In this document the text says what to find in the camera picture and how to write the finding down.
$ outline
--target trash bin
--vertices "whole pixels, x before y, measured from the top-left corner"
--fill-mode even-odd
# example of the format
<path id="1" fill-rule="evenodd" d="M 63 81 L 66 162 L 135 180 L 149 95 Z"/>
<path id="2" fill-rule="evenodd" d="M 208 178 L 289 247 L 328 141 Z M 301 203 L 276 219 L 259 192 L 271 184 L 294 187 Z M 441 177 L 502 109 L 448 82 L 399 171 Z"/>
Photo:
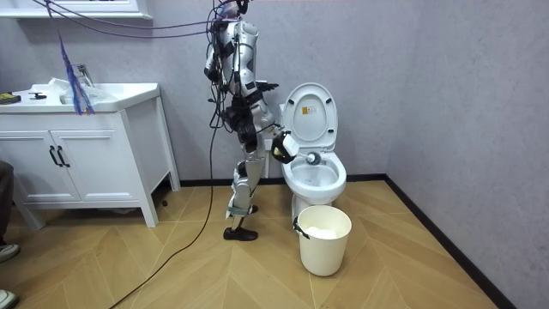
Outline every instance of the trash bin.
<path id="1" fill-rule="evenodd" d="M 341 267 L 351 227 L 351 219 L 335 207 L 317 205 L 303 210 L 293 228 L 299 233 L 306 269 L 317 276 L 333 275 Z"/>

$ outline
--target toilet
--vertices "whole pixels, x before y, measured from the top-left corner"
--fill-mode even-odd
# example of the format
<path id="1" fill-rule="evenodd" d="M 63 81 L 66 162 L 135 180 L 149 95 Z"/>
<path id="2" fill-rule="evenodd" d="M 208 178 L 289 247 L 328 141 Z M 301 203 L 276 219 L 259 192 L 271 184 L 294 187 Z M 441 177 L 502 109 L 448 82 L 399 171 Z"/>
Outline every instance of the toilet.
<path id="1" fill-rule="evenodd" d="M 282 173 L 293 192 L 292 218 L 312 205 L 331 205 L 343 192 L 347 171 L 334 152 L 337 110 L 334 97 L 324 86 L 307 82 L 295 88 L 281 104 L 281 124 L 291 131 L 299 152 L 316 151 L 321 162 L 309 165 L 298 156 L 282 165 Z"/>

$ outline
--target toilet lid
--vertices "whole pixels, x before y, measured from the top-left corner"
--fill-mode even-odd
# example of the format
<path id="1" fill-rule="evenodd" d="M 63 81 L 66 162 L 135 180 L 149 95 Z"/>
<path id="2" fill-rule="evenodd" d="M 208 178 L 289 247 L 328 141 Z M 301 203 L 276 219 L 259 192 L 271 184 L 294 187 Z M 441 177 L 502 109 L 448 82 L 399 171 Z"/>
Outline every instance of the toilet lid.
<path id="1" fill-rule="evenodd" d="M 282 125 L 301 148 L 333 150 L 337 137 L 337 110 L 328 89 L 315 82 L 295 88 L 282 113 Z"/>

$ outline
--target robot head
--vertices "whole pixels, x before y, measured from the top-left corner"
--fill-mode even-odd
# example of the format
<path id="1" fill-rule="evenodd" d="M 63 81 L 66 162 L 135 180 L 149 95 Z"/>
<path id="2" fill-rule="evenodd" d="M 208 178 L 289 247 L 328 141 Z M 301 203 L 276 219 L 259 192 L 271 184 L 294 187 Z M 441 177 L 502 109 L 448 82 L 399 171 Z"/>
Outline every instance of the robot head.
<path id="1" fill-rule="evenodd" d="M 238 18 L 240 14 L 246 14 L 248 11 L 249 0 L 233 0 L 220 6 L 217 13 L 219 19 Z"/>

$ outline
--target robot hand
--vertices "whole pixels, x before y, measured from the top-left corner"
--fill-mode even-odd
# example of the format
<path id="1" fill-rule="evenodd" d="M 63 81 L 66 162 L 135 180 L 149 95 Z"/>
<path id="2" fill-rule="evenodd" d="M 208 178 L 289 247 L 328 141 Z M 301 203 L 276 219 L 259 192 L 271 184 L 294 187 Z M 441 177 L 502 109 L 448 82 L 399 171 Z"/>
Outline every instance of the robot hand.
<path id="1" fill-rule="evenodd" d="M 280 134 L 273 138 L 271 154 L 277 161 L 288 164 L 295 159 L 298 153 L 299 145 L 288 131 L 281 131 Z"/>

